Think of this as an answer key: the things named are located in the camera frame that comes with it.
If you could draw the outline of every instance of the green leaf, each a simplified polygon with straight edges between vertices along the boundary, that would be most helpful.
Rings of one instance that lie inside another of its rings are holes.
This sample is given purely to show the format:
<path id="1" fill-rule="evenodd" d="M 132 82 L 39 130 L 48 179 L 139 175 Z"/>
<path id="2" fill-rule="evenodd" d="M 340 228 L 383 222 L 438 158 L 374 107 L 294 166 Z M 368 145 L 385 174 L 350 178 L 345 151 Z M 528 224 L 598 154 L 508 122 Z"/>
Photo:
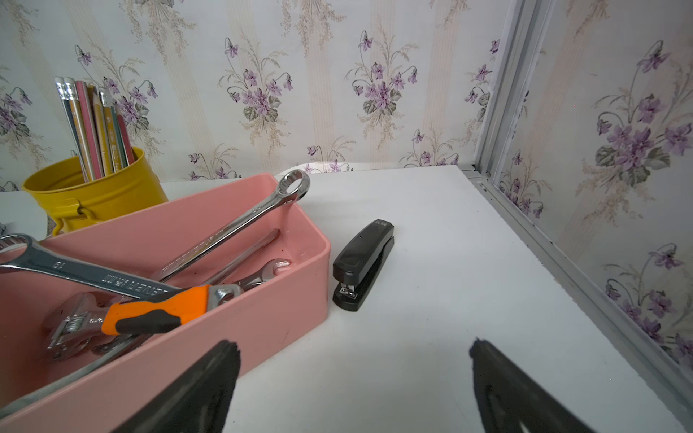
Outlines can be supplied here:
<path id="1" fill-rule="evenodd" d="M 281 104 L 281 101 L 279 100 L 279 98 L 275 98 L 274 96 L 270 96 L 268 98 L 268 101 L 270 102 L 271 108 L 277 108 Z"/>
<path id="2" fill-rule="evenodd" d="M 394 110 L 396 110 L 396 109 L 397 109 L 396 103 L 390 102 L 390 103 L 387 103 L 387 105 L 385 106 L 385 112 L 388 113 L 390 116 L 392 115 L 392 113 L 394 113 Z"/>
<path id="3" fill-rule="evenodd" d="M 402 93 L 400 93 L 399 90 L 392 89 L 390 91 L 390 100 L 393 102 L 397 102 L 399 98 L 402 97 Z"/>
<path id="4" fill-rule="evenodd" d="M 489 104 L 489 99 L 491 99 L 491 93 L 490 92 L 487 94 L 482 94 L 481 96 L 479 96 L 479 99 L 478 99 L 479 105 L 481 105 L 482 107 L 486 107 Z"/>
<path id="5" fill-rule="evenodd" d="M 595 154 L 595 162 L 599 167 L 611 167 L 616 158 L 616 149 L 611 146 L 602 146 L 597 149 Z"/>
<path id="6" fill-rule="evenodd" d="M 17 125 L 17 135 L 19 136 L 29 136 L 29 127 L 24 125 L 23 123 L 20 123 Z"/>
<path id="7" fill-rule="evenodd" d="M 22 113 L 16 112 L 15 110 L 12 110 L 10 113 L 12 113 L 12 117 L 14 117 L 17 122 L 26 122 L 26 116 L 24 116 Z"/>
<path id="8" fill-rule="evenodd" d="M 279 113 L 277 112 L 276 108 L 270 108 L 270 110 L 267 112 L 267 116 L 265 116 L 265 118 L 270 122 L 276 122 L 277 117 L 279 117 Z"/>
<path id="9" fill-rule="evenodd" d="M 148 130 L 149 119 L 147 119 L 145 116 L 140 116 L 137 118 L 137 123 L 135 125 L 141 130 Z"/>
<path id="10" fill-rule="evenodd" d="M 249 121 L 254 120 L 258 116 L 257 112 L 255 111 L 255 108 L 253 108 L 253 107 L 244 108 L 243 114 L 245 115 L 245 118 L 248 119 Z"/>
<path id="11" fill-rule="evenodd" d="M 650 167 L 652 170 L 659 170 L 660 168 L 671 167 L 672 158 L 668 153 L 664 152 L 662 148 L 654 148 L 650 150 L 644 164 L 646 167 Z"/>
<path id="12" fill-rule="evenodd" d="M 633 167 L 628 171 L 622 171 L 619 177 L 622 181 L 626 182 L 630 186 L 635 186 L 640 182 L 645 182 L 647 177 L 650 175 L 649 170 L 645 166 Z"/>
<path id="13" fill-rule="evenodd" d="M 363 111 L 365 111 L 366 114 L 370 114 L 370 113 L 376 111 L 375 101 L 367 100 L 366 102 L 364 102 L 363 103 Z"/>

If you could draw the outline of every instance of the wallpaper stripe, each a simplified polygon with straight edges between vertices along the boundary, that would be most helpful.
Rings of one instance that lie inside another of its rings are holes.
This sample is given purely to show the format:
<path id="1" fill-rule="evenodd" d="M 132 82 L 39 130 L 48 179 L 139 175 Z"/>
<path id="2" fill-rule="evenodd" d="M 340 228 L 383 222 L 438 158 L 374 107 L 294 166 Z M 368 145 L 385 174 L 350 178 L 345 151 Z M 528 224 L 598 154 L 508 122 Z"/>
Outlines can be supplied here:
<path id="1" fill-rule="evenodd" d="M 332 113 L 332 90 L 330 87 L 328 54 L 325 46 L 321 47 L 319 45 L 319 33 L 317 30 L 308 36 L 306 70 L 308 72 L 308 82 L 310 83 L 308 90 L 310 92 L 310 108 L 313 113 L 314 145 L 321 146 L 325 151 L 332 146 L 336 137 Z"/>
<path id="2" fill-rule="evenodd" d="M 424 109 L 422 130 L 432 133 L 440 132 L 445 122 L 445 108 L 450 97 L 450 77 L 453 73 L 453 58 L 457 44 L 459 16 L 455 13 L 447 24 L 444 24 L 452 1 L 438 1 L 435 5 L 435 33 L 433 47 L 428 65 L 428 86 L 426 92 L 426 108 Z"/>
<path id="3" fill-rule="evenodd" d="M 236 44 L 242 43 L 242 34 L 245 34 L 252 44 L 259 42 L 255 29 L 255 16 L 253 15 L 252 4 L 252 0 L 237 0 L 234 4 L 231 4 L 231 2 L 226 3 L 226 13 L 229 20 L 231 37 L 233 38 L 232 41 L 237 41 L 234 42 Z M 267 55 L 273 49 L 272 47 L 260 44 L 260 56 Z M 242 51 L 238 54 L 240 57 L 240 64 L 244 70 L 256 69 L 247 54 Z M 280 149 L 271 149 L 270 141 L 265 134 L 262 134 L 255 141 L 255 147 L 264 171 L 272 174 L 281 172 L 283 167 L 279 155 Z"/>
<path id="4" fill-rule="evenodd" d="M 395 45 L 400 44 L 402 41 L 397 38 L 394 28 L 396 9 L 394 0 L 371 0 L 371 26 L 370 33 L 380 38 L 379 28 L 385 32 L 388 36 L 395 36 Z M 382 62 L 382 57 L 379 50 L 371 50 L 370 63 L 366 66 L 370 66 L 374 62 Z M 383 126 L 382 124 L 375 128 L 374 131 L 369 133 L 368 143 L 371 149 L 371 167 L 386 168 L 389 165 L 389 152 L 390 152 L 390 142 L 380 144 L 380 135 L 382 134 Z"/>
<path id="5" fill-rule="evenodd" d="M 526 152 L 534 155 L 539 165 L 541 165 L 539 159 L 550 143 L 552 125 L 562 112 L 565 95 L 570 88 L 570 83 L 574 80 L 577 66 L 590 41 L 588 28 L 586 31 L 577 33 L 577 29 L 585 22 L 585 17 L 590 11 L 590 2 L 591 0 L 577 0 L 570 13 L 563 43 L 559 48 L 556 63 L 537 110 L 536 120 L 527 137 Z"/>
<path id="6" fill-rule="evenodd" d="M 195 150 L 202 154 L 211 154 L 215 143 L 204 115 L 204 104 L 200 99 L 197 81 L 188 64 L 185 51 L 177 53 L 175 43 L 170 37 L 164 41 L 164 51 L 167 57 L 166 70 L 173 84 L 189 139 Z"/>

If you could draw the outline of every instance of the white tabletop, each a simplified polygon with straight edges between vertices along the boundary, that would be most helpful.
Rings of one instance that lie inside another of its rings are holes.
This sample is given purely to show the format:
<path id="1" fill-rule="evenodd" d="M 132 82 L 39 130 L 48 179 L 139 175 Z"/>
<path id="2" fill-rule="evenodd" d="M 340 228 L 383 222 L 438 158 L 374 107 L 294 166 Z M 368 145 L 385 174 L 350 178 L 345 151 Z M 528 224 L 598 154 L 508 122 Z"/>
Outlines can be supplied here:
<path id="1" fill-rule="evenodd" d="M 310 178 L 300 204 L 331 261 L 377 218 L 395 245 L 358 312 L 331 303 L 323 324 L 238 380 L 225 433 L 483 432 L 477 337 L 597 432 L 684 431 L 456 167 Z M 225 182 L 164 189 L 174 199 Z M 5 194 L 23 193 L 0 194 L 0 209 Z"/>

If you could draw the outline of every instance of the stapler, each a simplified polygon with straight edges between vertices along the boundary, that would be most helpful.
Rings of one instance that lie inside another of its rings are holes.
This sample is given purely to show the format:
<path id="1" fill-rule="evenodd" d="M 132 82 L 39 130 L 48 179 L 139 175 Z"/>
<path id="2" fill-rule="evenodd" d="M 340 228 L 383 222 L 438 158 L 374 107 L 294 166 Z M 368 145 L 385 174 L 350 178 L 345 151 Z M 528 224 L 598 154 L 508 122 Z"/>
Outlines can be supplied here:
<path id="1" fill-rule="evenodd" d="M 384 220 L 373 221 L 349 241 L 332 265 L 339 281 L 332 300 L 340 308 L 358 311 L 393 245 L 394 226 Z"/>

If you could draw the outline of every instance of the purple flower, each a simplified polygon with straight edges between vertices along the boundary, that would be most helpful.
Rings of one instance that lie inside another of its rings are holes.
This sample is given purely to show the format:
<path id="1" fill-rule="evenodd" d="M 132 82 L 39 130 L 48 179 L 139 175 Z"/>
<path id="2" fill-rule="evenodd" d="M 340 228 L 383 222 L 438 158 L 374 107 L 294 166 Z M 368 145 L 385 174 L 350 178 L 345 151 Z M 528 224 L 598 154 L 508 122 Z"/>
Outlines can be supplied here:
<path id="1" fill-rule="evenodd" d="M 136 100 L 138 103 L 145 105 L 147 103 L 147 98 L 137 89 L 136 87 L 134 90 L 130 91 L 130 96 L 132 99 Z"/>
<path id="2" fill-rule="evenodd" d="M 412 139 L 412 143 L 417 144 L 417 143 L 422 142 L 422 140 L 423 140 L 423 134 L 419 130 L 416 130 L 416 133 L 414 134 L 414 138 Z"/>
<path id="3" fill-rule="evenodd" d="M 2 103 L 7 106 L 9 109 L 14 109 L 18 112 L 22 110 L 21 104 L 18 103 L 16 100 L 12 99 L 12 96 L 5 94 L 5 97 L 2 98 Z"/>
<path id="4" fill-rule="evenodd" d="M 118 109 L 123 115 L 125 123 L 129 125 L 131 123 L 137 122 L 139 114 L 137 114 L 137 110 L 134 108 L 134 104 L 128 101 L 125 98 L 125 96 L 121 96 L 121 100 L 118 102 Z"/>
<path id="5" fill-rule="evenodd" d="M 474 89 L 471 89 L 471 90 L 469 91 L 469 96 L 467 96 L 464 100 L 467 101 L 468 103 L 474 103 L 474 101 L 476 100 L 477 96 L 479 96 L 479 95 L 477 95 L 476 93 L 474 93 Z"/>
<path id="6" fill-rule="evenodd" d="M 642 66 L 642 72 L 648 72 L 650 69 L 657 69 L 659 65 L 664 63 L 664 61 L 669 57 L 669 54 L 671 53 L 662 55 L 662 47 L 660 47 L 648 58 L 639 61 L 638 66 Z"/>
<path id="7" fill-rule="evenodd" d="M 270 104 L 267 102 L 267 95 L 262 92 L 262 89 L 255 91 L 255 111 L 258 116 L 265 117 L 270 112 Z"/>
<path id="8" fill-rule="evenodd" d="M 246 105 L 255 105 L 255 96 L 252 91 L 243 92 L 243 103 Z"/>
<path id="9" fill-rule="evenodd" d="M 516 166 L 519 166 L 520 162 L 522 162 L 522 157 L 520 156 L 520 151 L 518 150 L 518 152 L 513 157 L 513 164 L 515 164 Z"/>
<path id="10" fill-rule="evenodd" d="M 229 179 L 228 174 L 224 173 L 223 167 L 219 167 L 216 170 L 214 170 L 214 174 L 217 175 L 217 179 Z"/>
<path id="11" fill-rule="evenodd" d="M 379 63 L 373 63 L 371 72 L 376 75 L 376 80 L 383 79 L 383 67 Z"/>
<path id="12" fill-rule="evenodd" d="M 243 79 L 248 81 L 251 87 L 258 85 L 257 78 L 255 78 L 255 73 L 253 71 L 248 71 L 246 69 L 243 73 Z"/>
<path id="13" fill-rule="evenodd" d="M 17 129 L 17 121 L 9 110 L 0 107 L 0 127 L 5 131 L 14 131 Z"/>
<path id="14" fill-rule="evenodd" d="M 267 84 L 267 92 L 273 96 L 281 96 L 281 88 L 277 86 L 277 82 L 274 80 Z"/>
<path id="15" fill-rule="evenodd" d="M 613 134 L 606 137 L 606 140 L 611 143 L 615 149 L 625 148 L 631 143 L 631 130 L 632 128 L 630 125 L 625 128 L 616 125 L 613 129 Z"/>
<path id="16" fill-rule="evenodd" d="M 687 339 L 677 333 L 674 341 L 676 341 L 674 356 L 678 358 L 681 364 L 689 369 L 693 369 L 693 340 Z"/>
<path id="17" fill-rule="evenodd" d="M 121 91 L 118 89 L 118 85 L 112 78 L 103 78 L 103 84 L 111 91 L 111 95 L 117 95 Z"/>
<path id="18" fill-rule="evenodd" d="M 387 107 L 387 104 L 389 104 L 389 88 L 385 84 L 385 81 L 380 82 L 375 101 L 376 107 L 381 110 L 384 110 Z"/>
<path id="19" fill-rule="evenodd" d="M 621 297 L 621 294 L 613 288 L 611 284 L 606 285 L 606 296 L 609 298 L 613 299 L 614 301 L 618 301 L 618 299 Z"/>
<path id="20" fill-rule="evenodd" d="M 32 103 L 31 100 L 29 99 L 29 97 L 24 92 L 21 93 L 21 98 L 19 100 L 22 103 L 27 104 L 27 105 L 31 105 L 31 103 Z"/>
<path id="21" fill-rule="evenodd" d="M 368 51 L 368 48 L 371 48 L 371 44 L 373 44 L 373 38 L 368 39 L 368 33 L 366 33 L 363 40 L 358 45 L 358 48 L 363 48 L 363 51 Z"/>
<path id="22" fill-rule="evenodd" d="M 394 78 L 392 78 L 392 86 L 394 86 L 395 89 L 402 90 L 404 89 L 404 81 L 402 81 L 402 74 L 397 73 Z"/>
<path id="23" fill-rule="evenodd" d="M 599 135 L 606 134 L 609 128 L 611 128 L 611 124 L 609 122 L 603 121 L 602 119 L 597 121 L 597 132 Z"/>
<path id="24" fill-rule="evenodd" d="M 85 53 L 80 49 L 80 55 L 77 56 L 77 61 L 85 66 L 91 63 L 91 53 Z"/>
<path id="25" fill-rule="evenodd" d="M 659 330 L 662 328 L 662 324 L 659 323 L 658 321 L 656 321 L 656 320 L 650 321 L 650 319 L 645 317 L 645 320 L 642 321 L 642 323 L 640 324 L 640 327 L 654 341 L 658 342 L 659 344 L 662 344 L 664 342 L 664 339 L 662 338 L 662 336 L 659 335 Z"/>
<path id="26" fill-rule="evenodd" d="M 631 144 L 625 149 L 619 150 L 616 160 L 616 165 L 621 166 L 623 171 L 628 171 L 633 167 L 642 165 L 642 160 L 645 158 L 645 151 L 640 149 L 636 144 Z"/>
<path id="27" fill-rule="evenodd" d="M 484 63 L 484 66 L 479 68 L 479 73 L 476 76 L 477 81 L 484 81 L 486 80 L 486 75 L 490 74 L 493 71 L 488 71 L 486 69 L 486 64 Z"/>
<path id="28" fill-rule="evenodd" d="M 652 290 L 649 294 L 649 298 L 650 304 L 647 306 L 647 309 L 652 311 L 652 314 L 660 319 L 668 312 L 676 312 L 676 310 L 672 308 L 672 300 L 666 298 L 662 292 L 655 292 Z"/>
<path id="29" fill-rule="evenodd" d="M 652 122 L 652 120 L 654 120 L 654 115 L 662 111 L 662 108 L 664 108 L 664 105 L 660 107 L 661 102 L 662 101 L 660 101 L 659 98 L 654 99 L 654 96 L 652 95 L 641 99 L 640 103 L 638 104 L 638 109 L 642 112 L 642 114 L 640 115 L 638 122 Z"/>
<path id="30" fill-rule="evenodd" d="M 378 88 L 375 84 L 372 84 L 370 87 L 366 88 L 366 93 L 363 96 L 370 100 L 374 100 L 376 95 L 378 95 Z"/>
<path id="31" fill-rule="evenodd" d="M 226 47 L 226 51 L 224 51 L 226 55 L 229 56 L 229 58 L 234 58 L 238 55 L 238 45 L 234 46 L 231 41 L 229 41 L 229 46 Z"/>
<path id="32" fill-rule="evenodd" d="M 667 269 L 671 269 L 673 267 L 681 266 L 683 264 L 681 260 L 676 260 L 674 258 L 674 254 L 676 254 L 676 248 L 672 247 L 662 253 L 657 251 L 651 251 L 649 255 L 657 258 L 654 261 L 655 266 L 663 266 Z"/>
<path id="33" fill-rule="evenodd" d="M 529 215 L 529 211 L 531 211 L 529 205 L 532 204 L 532 201 L 528 198 L 524 199 L 522 203 L 520 203 L 520 210 L 525 214 Z"/>
<path id="34" fill-rule="evenodd" d="M 635 323 L 640 325 L 640 313 L 642 313 L 640 307 L 633 307 L 630 302 L 623 301 L 621 310 L 623 310 L 623 312 L 625 312 Z"/>
<path id="35" fill-rule="evenodd" d="M 651 131 L 646 127 L 643 131 L 635 131 L 633 135 L 633 146 L 637 147 L 639 150 L 648 150 L 654 146 L 652 140 L 649 139 Z"/>
<path id="36" fill-rule="evenodd" d="M 690 149 L 691 145 L 688 144 L 688 138 L 686 137 L 691 132 L 691 124 L 681 125 L 678 128 L 669 129 L 664 131 L 664 136 L 667 141 L 664 143 L 663 149 L 665 152 L 671 152 L 680 157 L 686 149 Z"/>

